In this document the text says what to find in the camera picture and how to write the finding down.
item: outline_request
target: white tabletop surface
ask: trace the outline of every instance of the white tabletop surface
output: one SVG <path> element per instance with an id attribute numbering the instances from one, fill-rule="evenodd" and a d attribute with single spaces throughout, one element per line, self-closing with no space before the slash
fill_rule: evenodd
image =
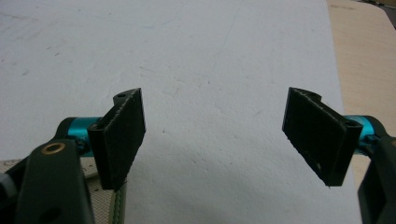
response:
<path id="1" fill-rule="evenodd" d="M 360 223 L 281 131 L 288 87 L 343 112 L 325 1 L 0 1 L 0 159 L 140 87 L 125 223 Z"/>

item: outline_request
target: beige mesh fabric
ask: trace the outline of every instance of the beige mesh fabric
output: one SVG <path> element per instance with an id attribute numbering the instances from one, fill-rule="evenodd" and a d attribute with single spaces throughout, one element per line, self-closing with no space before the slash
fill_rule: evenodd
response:
<path id="1" fill-rule="evenodd" d="M 19 161 L 21 160 L 0 161 L 0 172 L 5 172 Z M 117 193 L 113 193 L 112 190 L 103 190 L 94 158 L 81 158 L 81 167 L 91 194 L 95 223 L 123 223 L 125 186 Z"/>

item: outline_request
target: brass screw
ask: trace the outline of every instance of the brass screw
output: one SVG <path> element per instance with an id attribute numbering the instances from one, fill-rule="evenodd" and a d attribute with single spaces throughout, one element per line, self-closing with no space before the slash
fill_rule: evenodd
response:
<path id="1" fill-rule="evenodd" d="M 65 147 L 66 145 L 64 143 L 52 143 L 43 147 L 41 153 L 44 155 L 52 155 L 64 150 Z"/>

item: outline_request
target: wooden surface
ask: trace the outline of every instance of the wooden surface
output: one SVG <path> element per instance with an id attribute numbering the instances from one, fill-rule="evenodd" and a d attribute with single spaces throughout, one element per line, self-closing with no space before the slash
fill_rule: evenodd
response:
<path id="1" fill-rule="evenodd" d="M 328 0 L 346 114 L 371 115 L 396 135 L 396 32 L 385 12 L 368 4 Z M 358 188 L 369 160 L 354 156 Z"/>

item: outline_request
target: light wood tabletop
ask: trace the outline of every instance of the light wood tabletop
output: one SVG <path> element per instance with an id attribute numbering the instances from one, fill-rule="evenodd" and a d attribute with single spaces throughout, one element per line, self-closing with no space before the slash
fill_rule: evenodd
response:
<path id="1" fill-rule="evenodd" d="M 396 32 L 385 12 L 347 0 L 327 0 L 346 115 L 371 115 L 396 136 Z M 354 156 L 359 187 L 370 160 Z"/>

